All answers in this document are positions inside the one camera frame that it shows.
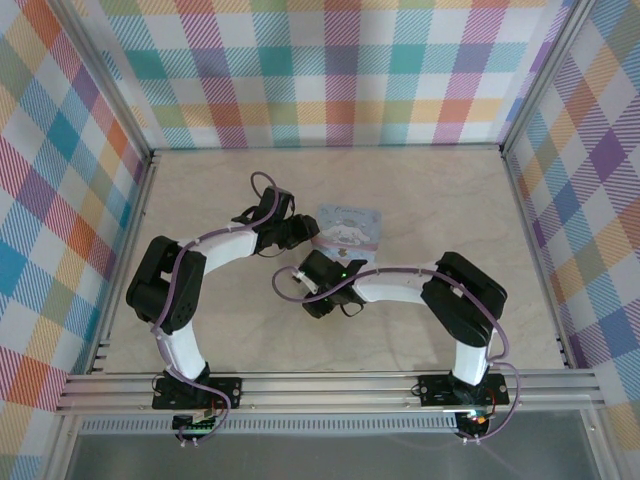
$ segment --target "colorful plaid wall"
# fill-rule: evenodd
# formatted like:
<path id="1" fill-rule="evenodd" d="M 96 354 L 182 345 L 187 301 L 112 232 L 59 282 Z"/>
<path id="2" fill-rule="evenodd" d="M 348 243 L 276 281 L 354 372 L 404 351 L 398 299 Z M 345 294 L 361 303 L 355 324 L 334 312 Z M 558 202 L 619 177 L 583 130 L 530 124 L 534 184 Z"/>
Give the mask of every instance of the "colorful plaid wall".
<path id="1" fill-rule="evenodd" d="M 496 142 L 572 0 L 75 0 L 158 148 Z"/>
<path id="2" fill-rule="evenodd" d="M 600 0 L 515 149 L 564 328 L 640 472 L 640 0 Z"/>
<path id="3" fill-rule="evenodd" d="M 45 0 L 0 0 L 0 479 L 38 470 L 142 171 Z"/>

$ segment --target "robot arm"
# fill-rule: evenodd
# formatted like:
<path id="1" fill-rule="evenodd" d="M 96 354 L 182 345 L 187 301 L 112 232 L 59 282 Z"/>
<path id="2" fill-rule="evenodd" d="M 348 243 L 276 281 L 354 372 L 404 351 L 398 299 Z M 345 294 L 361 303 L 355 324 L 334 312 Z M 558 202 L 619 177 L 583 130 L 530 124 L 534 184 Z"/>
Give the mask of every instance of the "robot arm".
<path id="1" fill-rule="evenodd" d="M 329 297 L 303 304 L 316 318 L 330 313 L 335 306 L 392 300 L 426 304 L 449 334 L 456 340 L 456 360 L 451 371 L 452 388 L 458 390 L 461 401 L 470 402 L 468 395 L 481 384 L 488 370 L 487 352 L 491 345 L 493 327 L 462 292 L 428 274 L 380 273 L 361 276 L 378 268 L 354 260 L 343 266 L 322 253 L 313 251 L 298 268 L 297 279 L 309 288 L 307 298 L 329 291 L 346 278 L 358 275 L 353 283 Z M 494 317 L 502 314 L 507 298 L 505 290 L 461 255 L 447 252 L 433 264 L 415 265 L 414 270 L 441 272 L 462 283 L 489 309 Z"/>
<path id="2" fill-rule="evenodd" d="M 189 240 L 175 241 L 156 237 L 151 241 L 127 290 L 127 304 L 138 318 L 154 323 L 167 299 L 169 280 L 177 275 L 176 289 L 168 315 L 160 326 L 157 340 L 171 359 L 171 369 L 189 380 L 208 376 L 208 366 L 200 354 L 191 322 L 198 306 L 204 275 L 238 258 L 249 257 L 273 244 L 293 249 L 318 234 L 315 220 L 307 215 L 285 218 L 293 195 L 279 190 L 279 203 L 273 216 L 250 230 L 230 231 L 211 237 L 192 247 L 183 257 L 178 272 L 173 271 L 175 258 Z M 273 206 L 275 191 L 265 189 L 260 204 L 234 218 L 228 228 L 248 225 L 264 218 Z"/>

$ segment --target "cable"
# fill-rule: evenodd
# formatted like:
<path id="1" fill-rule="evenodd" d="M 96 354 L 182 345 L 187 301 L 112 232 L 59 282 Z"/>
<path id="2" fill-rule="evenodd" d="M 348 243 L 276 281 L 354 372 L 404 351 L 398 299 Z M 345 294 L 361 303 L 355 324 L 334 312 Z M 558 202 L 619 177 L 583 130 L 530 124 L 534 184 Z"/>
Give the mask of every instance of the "cable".
<path id="1" fill-rule="evenodd" d="M 516 367 L 514 367 L 512 364 L 508 363 L 508 362 L 500 362 L 497 360 L 503 360 L 504 358 L 507 357 L 507 355 L 509 355 L 509 350 L 510 350 L 510 345 L 509 345 L 509 339 L 507 338 L 507 334 L 504 331 L 504 329 L 502 328 L 502 326 L 498 323 L 498 320 L 493 316 L 493 314 L 487 309 L 487 307 L 485 307 L 482 302 L 480 300 L 478 300 L 478 298 L 471 293 L 463 284 L 461 284 L 460 282 L 455 281 L 453 278 L 449 277 L 448 275 L 445 275 L 443 273 L 440 272 L 436 272 L 435 270 L 426 270 L 426 269 L 422 269 L 422 268 L 414 268 L 414 267 L 384 267 L 384 268 L 377 268 L 375 270 L 367 270 L 365 272 L 360 272 L 357 273 L 355 275 L 353 275 L 350 278 L 347 278 L 345 280 L 343 280 L 342 282 L 340 282 L 338 285 L 336 285 L 335 287 L 327 290 L 324 293 L 321 293 L 319 295 L 315 295 L 313 297 L 305 297 L 305 298 L 295 298 L 295 297 L 290 297 L 284 293 L 282 293 L 282 291 L 280 291 L 280 289 L 278 288 L 278 276 L 281 275 L 284 272 L 292 272 L 294 274 L 294 276 L 298 275 L 300 272 L 299 270 L 294 267 L 294 266 L 286 266 L 286 267 L 282 267 L 279 270 L 276 271 L 276 273 L 273 274 L 273 277 L 271 278 L 271 286 L 273 287 L 273 290 L 276 292 L 276 294 L 288 301 L 288 302 L 292 302 L 292 303 L 299 303 L 299 304 L 303 304 L 303 303 L 310 303 L 310 302 L 317 302 L 318 300 L 322 300 L 324 298 L 327 298 L 331 295 L 333 295 L 335 292 L 337 292 L 338 290 L 340 290 L 342 287 L 349 285 L 353 282 L 355 282 L 356 280 L 359 280 L 361 278 L 365 278 L 371 275 L 379 275 L 381 273 L 413 273 L 413 274 L 418 274 L 418 275 L 431 275 L 432 277 L 438 278 L 440 280 L 443 280 L 445 282 L 447 282 L 449 285 L 451 285 L 454 288 L 457 288 L 458 290 L 460 290 L 466 297 L 467 299 L 469 299 L 469 301 L 471 303 L 473 303 L 473 305 L 478 308 L 478 310 L 480 310 L 482 312 L 482 314 L 487 317 L 487 320 L 489 320 L 489 322 L 491 323 L 491 325 L 493 326 L 493 328 L 496 329 L 496 331 L 498 332 L 498 335 L 500 336 L 500 340 L 502 341 L 502 345 L 503 345 L 503 351 L 501 354 L 498 355 L 494 355 L 492 357 L 487 357 L 487 362 L 489 364 L 489 366 L 502 366 L 502 367 L 507 367 L 510 368 L 511 370 L 513 370 L 514 376 L 515 376 L 515 380 L 516 380 L 516 397 L 513 401 L 513 403 L 511 404 L 511 408 L 509 409 L 509 411 L 507 412 L 507 415 L 505 417 L 505 419 L 502 421 L 502 423 L 500 425 L 498 425 L 498 427 L 496 427 L 494 430 L 492 430 L 491 432 L 488 432 L 487 434 L 483 435 L 480 438 L 475 438 L 475 437 L 471 437 L 472 440 L 476 440 L 476 442 L 479 442 L 480 439 L 487 439 L 487 438 L 491 438 L 494 435 L 496 435 L 498 432 L 500 432 L 502 429 L 504 429 L 504 427 L 507 425 L 507 423 L 509 423 L 509 421 L 511 420 L 511 417 L 513 417 L 513 414 L 515 413 L 515 409 L 520 401 L 520 373 L 518 372 L 518 369 L 516 369 Z"/>
<path id="2" fill-rule="evenodd" d="M 358 310 L 356 313 L 348 313 L 346 308 L 344 308 L 344 305 L 340 305 L 340 310 L 342 310 L 342 313 L 344 314 L 345 317 L 353 318 L 357 314 L 359 314 L 362 310 L 364 310 L 364 305 L 360 305 L 360 310 Z"/>
<path id="3" fill-rule="evenodd" d="M 493 418 L 496 413 L 496 394 L 490 388 L 487 388 L 487 392 L 489 392 L 489 395 L 491 395 L 491 413 L 487 418 Z"/>
<path id="4" fill-rule="evenodd" d="M 321 293 L 319 295 L 315 295 L 313 297 L 308 297 L 308 298 L 306 298 L 306 297 L 305 298 L 295 298 L 295 297 L 290 297 L 290 296 L 282 293 L 282 291 L 280 291 L 280 289 L 278 288 L 277 278 L 278 278 L 278 276 L 280 276 L 282 273 L 284 273 L 286 271 L 292 272 L 292 274 L 294 276 L 296 276 L 296 275 L 298 275 L 300 273 L 299 270 L 294 266 L 289 265 L 289 266 L 286 266 L 286 267 L 282 267 L 281 269 L 277 270 L 276 273 L 273 274 L 273 277 L 271 278 L 271 286 L 273 287 L 273 290 L 276 292 L 276 294 L 280 298 L 282 298 L 283 300 L 286 300 L 287 302 L 300 303 L 300 304 L 302 304 L 302 303 L 310 303 L 310 302 L 317 302 L 318 300 L 322 300 L 324 298 L 327 298 L 327 297 L 333 295 L 338 290 L 340 290 L 342 287 L 344 287 L 346 285 L 349 285 L 350 283 L 353 283 L 356 280 L 359 280 L 359 279 L 365 278 L 365 277 L 369 277 L 371 275 L 378 275 L 380 273 L 414 273 L 414 274 L 418 274 L 418 275 L 431 275 L 432 277 L 436 277 L 436 278 L 438 278 L 440 280 L 443 280 L 443 281 L 447 282 L 452 287 L 457 288 L 462 293 L 464 293 L 464 295 L 469 299 L 469 301 L 471 301 L 471 303 L 473 303 L 475 305 L 475 307 L 478 308 L 478 310 L 480 310 L 485 317 L 487 317 L 487 320 L 489 320 L 489 322 L 491 322 L 491 325 L 496 329 L 496 331 L 498 332 L 498 335 L 500 335 L 500 339 L 502 340 L 502 345 L 504 346 L 504 350 L 503 350 L 503 352 L 501 354 L 495 355 L 494 357 L 492 357 L 491 361 L 502 360 L 502 359 L 506 358 L 507 355 L 509 355 L 509 348 L 510 348 L 509 347 L 509 339 L 507 338 L 507 334 L 505 333 L 505 331 L 502 328 L 502 326 L 498 323 L 498 320 L 496 320 L 496 318 L 487 309 L 487 307 L 485 307 L 482 304 L 482 302 L 480 300 L 478 300 L 478 298 L 467 289 L 467 287 L 462 285 L 460 282 L 456 282 L 453 278 L 451 278 L 448 275 L 445 275 L 443 273 L 436 272 L 435 270 L 427 270 L 427 269 L 424 269 L 424 268 L 415 268 L 415 267 L 383 267 L 383 268 L 377 268 L 375 270 L 367 270 L 365 272 L 356 273 L 352 277 L 349 277 L 349 278 L 343 280 L 342 282 L 340 282 L 335 287 L 333 287 L 333 288 L 331 288 L 331 289 L 327 290 L 326 292 Z"/>
<path id="5" fill-rule="evenodd" d="M 167 372 L 170 375 L 172 375 L 174 378 L 180 380 L 181 382 L 184 382 L 187 385 L 191 385 L 192 387 L 199 388 L 201 390 L 205 390 L 207 392 L 213 393 L 214 395 L 218 395 L 219 397 L 221 397 L 225 401 L 225 404 L 226 404 L 227 408 L 225 410 L 225 413 L 224 413 L 223 417 L 220 419 L 219 422 L 216 422 L 216 425 L 211 430 L 211 432 L 209 432 L 207 435 L 205 435 L 204 437 L 202 437 L 199 440 L 199 443 L 206 442 L 209 438 L 211 438 L 213 436 L 213 433 L 218 428 L 220 428 L 220 426 L 227 419 L 227 416 L 229 415 L 229 411 L 231 410 L 231 400 L 221 390 L 218 390 L 216 388 L 211 388 L 211 387 L 208 387 L 206 385 L 202 385 L 202 384 L 196 383 L 193 380 L 191 380 L 191 379 L 185 377 L 184 375 L 182 375 L 180 372 L 177 372 L 177 371 L 175 371 L 173 369 L 171 356 L 169 355 L 169 352 L 167 351 L 167 347 L 164 344 L 164 341 L 163 341 L 163 338 L 162 338 L 162 335 L 161 335 L 161 332 L 160 332 L 160 326 L 162 325 L 162 322 L 164 322 L 165 319 L 167 318 L 167 315 L 169 313 L 169 309 L 171 308 L 171 304 L 173 303 L 173 295 L 175 294 L 175 291 L 176 291 L 176 282 L 177 282 L 177 279 L 178 279 L 177 272 L 180 270 L 180 263 L 182 262 L 182 259 L 184 258 L 185 254 L 189 251 L 189 249 L 191 249 L 195 245 L 198 245 L 200 242 L 202 242 L 204 240 L 208 240 L 208 239 L 213 238 L 213 237 L 218 236 L 218 235 L 223 235 L 223 234 L 232 233 L 232 232 L 239 232 L 239 231 L 243 231 L 243 230 L 250 230 L 253 227 L 257 227 L 258 225 L 261 225 L 261 224 L 265 223 L 266 221 L 268 221 L 273 216 L 273 214 L 276 212 L 276 209 L 278 207 L 278 202 L 280 201 L 280 192 L 278 191 L 278 187 L 276 186 L 276 182 L 273 180 L 273 178 L 271 178 L 268 174 L 266 174 L 264 172 L 253 172 L 251 174 L 251 177 L 250 177 L 251 187 L 253 188 L 253 191 L 256 192 L 258 197 L 261 197 L 261 195 L 258 193 L 258 191 L 257 191 L 257 189 L 255 187 L 255 177 L 257 177 L 257 176 L 261 176 L 261 177 L 266 178 L 269 181 L 269 183 L 271 183 L 271 186 L 273 187 L 273 189 L 275 191 L 274 202 L 273 202 L 273 205 L 271 206 L 271 209 L 269 210 L 269 213 L 267 213 L 267 215 L 262 217 L 260 220 L 257 220 L 255 222 L 249 223 L 247 225 L 239 225 L 239 226 L 236 226 L 236 227 L 220 228 L 218 230 L 213 230 L 211 232 L 205 233 L 204 235 L 201 235 L 200 237 L 198 237 L 198 238 L 196 238 L 194 240 L 191 240 L 184 247 L 182 247 L 180 252 L 178 252 L 178 255 L 176 256 L 176 260 L 175 260 L 175 262 L 173 264 L 173 272 L 175 272 L 176 275 L 171 275 L 171 282 L 169 283 L 169 291 L 167 292 L 167 300 L 164 303 L 164 307 L 162 308 L 162 312 L 158 316 L 156 322 L 153 324 L 153 327 L 151 327 L 151 333 L 153 333 L 153 335 L 156 337 L 156 343 L 158 344 L 158 350 L 160 351 L 160 356 L 162 357 L 163 361 L 168 365 L 167 366 Z"/>
<path id="6" fill-rule="evenodd" d="M 212 410 L 213 410 L 213 415 L 215 415 L 215 416 L 217 417 L 219 414 L 218 414 L 217 409 L 216 409 L 216 402 L 215 402 L 215 400 L 211 403 L 211 408 L 212 408 Z M 220 428 L 220 427 L 222 426 L 222 423 L 224 422 L 224 420 L 226 420 L 227 415 L 229 414 L 229 411 L 228 411 L 226 408 L 221 408 L 220 410 L 221 410 L 221 412 L 220 412 L 220 413 L 221 413 L 221 414 L 224 414 L 224 418 L 223 418 L 223 419 L 221 419 L 218 423 L 214 424 L 214 428 L 211 430 L 211 432 L 209 432 L 209 433 L 207 434 L 207 435 L 209 435 L 209 436 L 211 436 L 211 435 L 212 435 L 212 433 L 213 433 L 213 431 L 214 431 L 214 430 L 217 430 L 218 428 Z M 182 426 L 182 427 L 178 428 L 178 440 L 180 440 L 180 446 L 181 446 L 181 447 L 184 447 L 184 446 L 186 445 L 186 443 L 187 443 L 186 439 L 182 436 L 182 434 L 183 434 L 183 433 L 184 433 L 184 431 L 185 431 L 185 428 L 186 428 L 186 427 L 184 427 L 184 426 Z M 206 437 L 206 436 L 203 436 L 203 437 L 200 439 L 200 442 L 202 442 L 202 441 L 206 441 L 206 438 L 205 438 L 205 437 Z M 194 446 L 194 447 L 197 447 L 197 446 L 199 445 L 199 441 L 198 441 L 198 439 L 196 439 L 195 437 L 192 439 L 192 441 L 193 441 L 193 446 Z"/>
<path id="7" fill-rule="evenodd" d="M 256 255 L 258 255 L 259 257 L 262 257 L 262 258 L 276 258 L 276 257 L 279 257 L 280 255 L 282 255 L 286 251 L 287 251 L 287 249 L 283 248 L 278 253 L 273 254 L 273 255 L 265 255 L 264 253 L 260 253 L 260 252 L 256 253 Z"/>

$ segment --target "purple cable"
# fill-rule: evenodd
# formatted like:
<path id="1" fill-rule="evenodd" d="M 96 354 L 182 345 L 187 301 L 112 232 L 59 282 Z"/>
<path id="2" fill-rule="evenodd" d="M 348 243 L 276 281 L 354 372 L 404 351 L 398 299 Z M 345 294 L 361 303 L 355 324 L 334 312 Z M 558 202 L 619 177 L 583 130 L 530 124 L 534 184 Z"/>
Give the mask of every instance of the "purple cable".
<path id="1" fill-rule="evenodd" d="M 359 279 L 364 278 L 364 277 L 369 277 L 371 275 L 378 275 L 379 273 L 414 273 L 414 274 L 418 274 L 418 275 L 431 275 L 433 277 L 439 278 L 440 280 L 444 280 L 445 282 L 447 282 L 452 287 L 457 288 L 462 293 L 464 293 L 464 295 L 471 301 L 471 303 L 473 303 L 482 312 L 482 314 L 485 317 L 487 317 L 489 322 L 491 322 L 491 325 L 498 332 L 498 335 L 500 335 L 500 338 L 502 339 L 502 344 L 504 346 L 504 350 L 500 355 L 495 355 L 494 357 L 491 357 L 491 361 L 493 361 L 493 360 L 502 360 L 503 358 L 506 358 L 507 355 L 509 355 L 509 339 L 507 338 L 507 334 L 505 333 L 504 329 L 498 323 L 498 321 L 493 316 L 493 314 L 487 309 L 487 307 L 485 307 L 482 304 L 482 302 L 480 300 L 478 300 L 476 298 L 476 296 L 474 294 L 472 294 L 469 290 L 467 290 L 467 287 L 462 285 L 460 282 L 456 282 L 453 278 L 451 278 L 451 277 L 449 277 L 449 276 L 447 276 L 447 275 L 445 275 L 443 273 L 436 272 L 434 270 L 426 270 L 426 269 L 423 269 L 423 268 L 415 268 L 415 267 L 384 267 L 384 268 L 378 268 L 376 270 L 367 270 L 365 272 L 357 273 L 354 276 L 343 280 L 342 282 L 340 282 L 338 285 L 336 285 L 335 287 L 331 288 L 330 290 L 327 290 L 326 292 L 321 293 L 319 295 L 315 295 L 315 296 L 309 297 L 309 298 L 295 298 L 295 297 L 290 297 L 288 295 L 285 295 L 278 288 L 277 278 L 278 278 L 278 276 L 280 274 L 282 274 L 283 272 L 286 272 L 286 271 L 290 271 L 294 275 L 297 275 L 299 273 L 298 269 L 296 267 L 291 266 L 291 265 L 286 266 L 286 267 L 282 267 L 281 269 L 276 271 L 276 273 L 273 274 L 273 277 L 271 278 L 271 286 L 273 287 L 273 290 L 276 292 L 276 294 L 280 298 L 286 300 L 287 302 L 292 302 L 292 303 L 317 302 L 318 300 L 322 300 L 324 298 L 327 298 L 327 297 L 333 295 L 335 292 L 340 290 L 342 287 L 344 287 L 346 285 L 349 285 L 350 283 L 353 283 L 356 280 L 359 280 Z"/>
<path id="2" fill-rule="evenodd" d="M 207 392 L 213 393 L 215 395 L 218 395 L 219 397 L 221 397 L 225 404 L 226 404 L 226 410 L 225 413 L 223 415 L 223 417 L 220 419 L 219 422 L 216 423 L 215 427 L 213 428 L 213 430 L 211 430 L 211 432 L 209 432 L 207 435 L 205 435 L 204 437 L 202 437 L 198 442 L 194 442 L 194 445 L 198 445 L 198 443 L 203 443 L 206 442 L 209 438 L 211 438 L 213 436 L 213 433 L 220 428 L 220 426 L 224 423 L 224 421 L 227 419 L 227 416 L 229 415 L 229 410 L 231 410 L 231 400 L 229 399 L 229 397 L 222 391 L 216 389 L 216 388 L 211 388 L 211 387 L 207 387 L 205 385 L 201 385 L 199 383 L 194 382 L 193 380 L 185 377 L 184 375 L 182 375 L 180 372 L 176 372 L 173 370 L 173 365 L 171 363 L 171 356 L 169 355 L 169 353 L 167 352 L 167 348 L 166 345 L 163 343 L 162 341 L 162 337 L 160 335 L 160 326 L 162 325 L 162 322 L 165 321 L 165 319 L 167 318 L 167 315 L 169 313 L 169 309 L 171 308 L 171 303 L 173 302 L 173 295 L 176 291 L 176 282 L 178 279 L 178 271 L 180 269 L 180 263 L 182 262 L 182 259 L 184 258 L 185 254 L 189 251 L 189 249 L 191 249 L 193 246 L 198 245 L 200 242 L 204 241 L 204 240 L 208 240 L 210 238 L 213 238 L 217 235 L 222 235 L 225 233 L 231 233 L 231 232 L 239 232 L 239 231 L 243 231 L 243 230 L 250 230 L 253 227 L 257 227 L 258 225 L 263 224 L 264 222 L 266 222 L 267 220 L 269 220 L 273 214 L 276 212 L 276 208 L 278 207 L 278 201 L 280 200 L 280 192 L 278 191 L 278 188 L 276 186 L 276 182 L 273 180 L 273 178 L 271 178 L 268 174 L 264 173 L 264 172 L 253 172 L 251 174 L 251 188 L 253 189 L 253 191 L 256 193 L 256 195 L 258 195 L 258 197 L 261 197 L 261 195 L 259 194 L 256 186 L 255 186 L 255 177 L 257 176 L 261 176 L 266 178 L 269 183 L 271 183 L 271 186 L 273 187 L 273 189 L 275 190 L 275 199 L 273 202 L 273 205 L 271 206 L 271 209 L 269 210 L 269 213 L 267 213 L 267 215 L 263 218 L 261 218 L 260 220 L 257 220 L 255 222 L 249 223 L 247 225 L 241 225 L 238 227 L 228 227 L 228 228 L 220 228 L 218 230 L 214 230 L 212 232 L 209 233 L 205 233 L 204 235 L 196 238 L 195 240 L 190 241 L 189 243 L 187 243 L 184 247 L 182 247 L 182 249 L 180 250 L 180 252 L 178 252 L 178 255 L 176 256 L 176 261 L 173 264 L 173 273 L 175 273 L 175 275 L 171 275 L 171 282 L 169 283 L 169 291 L 167 293 L 167 300 L 165 301 L 164 307 L 162 308 L 162 312 L 160 313 L 160 316 L 158 316 L 158 319 L 156 320 L 156 322 L 153 324 L 153 327 L 151 327 L 151 333 L 153 333 L 153 335 L 156 337 L 156 342 L 158 344 L 158 350 L 160 351 L 160 356 L 162 357 L 162 360 L 164 360 L 164 362 L 168 365 L 167 368 L 167 372 L 173 376 L 174 378 L 180 380 L 181 382 L 186 383 L 187 385 L 191 385 L 192 387 L 195 388 L 199 388 L 201 390 L 205 390 Z M 179 432 L 179 437 L 181 440 L 182 439 L 182 431 Z"/>
<path id="3" fill-rule="evenodd" d="M 283 272 L 292 272 L 295 275 L 297 275 L 298 273 L 300 273 L 300 271 L 294 267 L 294 266 L 286 266 L 286 267 L 282 267 L 281 269 L 279 269 L 278 271 L 276 271 L 276 273 L 273 274 L 273 277 L 271 278 L 271 286 L 273 287 L 273 290 L 276 292 L 276 294 L 286 300 L 287 302 L 292 302 L 292 303 L 310 303 L 310 302 L 317 302 L 318 300 L 323 300 L 327 297 L 329 297 L 330 295 L 333 295 L 335 292 L 337 292 L 338 290 L 340 290 L 342 287 L 349 285 L 350 283 L 355 282 L 356 280 L 359 280 L 361 278 L 364 277 L 368 277 L 371 275 L 378 275 L 380 273 L 413 273 L 413 274 L 418 274 L 418 275 L 431 275 L 433 277 L 439 278 L 440 280 L 443 280 L 445 282 L 447 282 L 449 285 L 451 285 L 454 288 L 457 288 L 458 290 L 460 290 L 470 301 L 471 303 L 473 303 L 474 306 L 476 306 L 478 308 L 478 310 L 480 310 L 482 312 L 482 314 L 487 317 L 487 320 L 489 320 L 489 322 L 491 323 L 491 325 L 493 326 L 493 328 L 496 329 L 496 331 L 498 332 L 498 335 L 500 336 L 500 339 L 502 340 L 502 345 L 504 347 L 503 351 L 501 354 L 499 355 L 494 355 L 492 357 L 487 357 L 487 362 L 489 363 L 489 365 L 497 365 L 497 366 L 503 366 L 503 367 L 507 367 L 510 368 L 511 370 L 513 370 L 514 376 L 515 376 L 515 380 L 516 380 L 516 397 L 513 401 L 513 403 L 511 404 L 511 408 L 509 409 L 509 412 L 507 413 L 507 416 L 505 417 L 505 419 L 503 420 L 503 422 L 498 425 L 498 427 L 493 430 L 490 433 L 487 433 L 486 435 L 475 439 L 476 441 L 479 442 L 480 439 L 486 439 L 486 438 L 491 438 L 493 437 L 495 434 L 497 434 L 498 432 L 500 432 L 506 425 L 507 423 L 511 420 L 511 417 L 513 417 L 513 414 L 515 413 L 515 409 L 516 406 L 518 405 L 518 402 L 520 401 L 520 374 L 518 372 L 518 370 L 516 369 L 516 367 L 514 367 L 512 364 L 507 363 L 507 362 L 496 362 L 496 360 L 503 360 L 504 358 L 507 357 L 507 355 L 509 355 L 509 349 L 510 349 L 510 345 L 509 345 L 509 339 L 507 338 L 507 334 L 504 331 L 504 329 L 502 328 L 502 326 L 498 323 L 498 320 L 493 316 L 493 314 L 487 309 L 487 307 L 485 307 L 482 302 L 480 300 L 478 300 L 478 298 L 471 293 L 464 285 L 462 285 L 460 282 L 455 281 L 453 278 L 449 277 L 448 275 L 444 275 L 443 273 L 440 272 L 436 272 L 434 270 L 426 270 L 426 269 L 422 269 L 422 268 L 415 268 L 415 267 L 384 267 L 384 268 L 378 268 L 375 270 L 367 270 L 365 272 L 360 272 L 357 273 L 355 275 L 353 275 L 350 278 L 347 278 L 345 280 L 343 280 L 342 282 L 340 282 L 338 285 L 336 285 L 335 287 L 327 290 L 324 293 L 321 293 L 319 295 L 315 295 L 313 297 L 309 297 L 309 298 L 295 298 L 295 297 L 290 297 L 284 293 L 282 293 L 280 291 L 280 289 L 278 288 L 278 276 L 281 275 Z"/>

